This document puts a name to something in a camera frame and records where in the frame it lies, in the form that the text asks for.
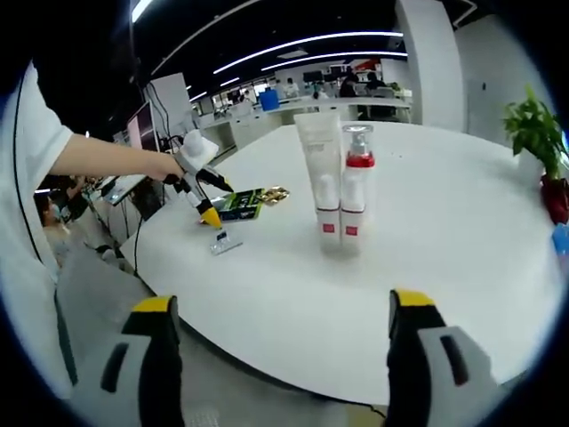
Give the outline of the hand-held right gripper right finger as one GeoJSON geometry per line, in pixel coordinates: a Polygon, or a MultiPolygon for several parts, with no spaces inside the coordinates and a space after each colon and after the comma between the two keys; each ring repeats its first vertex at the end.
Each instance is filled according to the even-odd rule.
{"type": "Polygon", "coordinates": [[[389,293],[389,425],[477,426],[498,403],[491,360],[427,295],[389,293]]]}

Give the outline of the person's left hand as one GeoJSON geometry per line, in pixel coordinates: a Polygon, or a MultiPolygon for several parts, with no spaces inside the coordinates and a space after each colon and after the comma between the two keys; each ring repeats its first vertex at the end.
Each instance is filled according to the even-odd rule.
{"type": "Polygon", "coordinates": [[[146,175],[156,181],[177,182],[185,172],[174,156],[166,153],[151,153],[146,175]]]}

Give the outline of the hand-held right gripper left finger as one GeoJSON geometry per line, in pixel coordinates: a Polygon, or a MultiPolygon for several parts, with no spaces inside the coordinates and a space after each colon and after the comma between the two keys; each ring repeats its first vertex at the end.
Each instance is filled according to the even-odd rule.
{"type": "Polygon", "coordinates": [[[181,426],[177,298],[142,300],[106,356],[100,375],[101,426],[181,426]]]}

